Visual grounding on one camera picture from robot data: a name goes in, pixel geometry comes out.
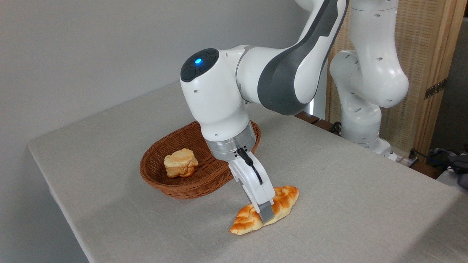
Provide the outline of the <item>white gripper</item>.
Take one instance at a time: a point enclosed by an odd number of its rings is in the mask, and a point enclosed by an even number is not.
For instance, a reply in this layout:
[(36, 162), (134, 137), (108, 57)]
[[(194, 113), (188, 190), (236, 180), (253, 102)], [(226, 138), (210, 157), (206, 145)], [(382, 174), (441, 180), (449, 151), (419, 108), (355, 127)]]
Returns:
[(229, 161), (229, 168), (235, 180), (241, 183), (262, 223), (266, 225), (274, 219), (272, 209), (274, 201), (272, 199), (275, 196), (275, 191), (267, 172), (256, 156), (252, 153), (248, 153), (248, 156), (253, 161), (253, 167), (239, 157)]

